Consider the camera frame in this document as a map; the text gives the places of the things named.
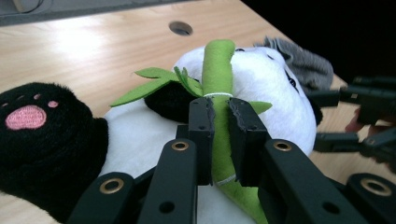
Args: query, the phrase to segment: panda plush toy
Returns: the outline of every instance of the panda plush toy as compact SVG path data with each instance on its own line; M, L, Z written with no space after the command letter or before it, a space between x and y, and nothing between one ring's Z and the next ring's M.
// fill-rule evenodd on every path
M211 98L219 118L230 97L252 102L272 138L289 140L309 155L321 114L304 92L315 80L317 89L330 88L332 68L305 51L327 70L296 75L294 71L303 68L296 63L303 54L288 51L286 41L266 40L272 44L252 48L215 40L184 54L175 72L138 71L152 81L122 96L103 118L93 118L91 110L60 84L35 82L4 91L0 190L64 223L98 176L122 172L138 177L154 167L163 145L175 139L177 125L187 122L189 102L197 97ZM213 186L198 187L198 223L266 223L257 190L245 192L235 182L226 133L214 141L213 162L220 166L212 171ZM255 199L246 200L252 194Z

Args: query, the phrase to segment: wooden table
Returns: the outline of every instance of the wooden table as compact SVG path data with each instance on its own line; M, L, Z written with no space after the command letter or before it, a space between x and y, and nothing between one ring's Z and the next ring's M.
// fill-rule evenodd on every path
M176 35L169 24L186 22L190 35ZM265 36L284 37L238 0L205 0L146 7L75 19L0 28L0 91L31 81L59 82L71 88L96 117L143 81L133 71L171 69L185 52L218 38L251 47ZM338 88L343 82L336 77ZM324 109L320 132L342 132L356 106ZM368 172L396 183L396 175L359 154L319 154L311 159L341 182ZM43 211L11 196L0 197L0 223L56 223Z

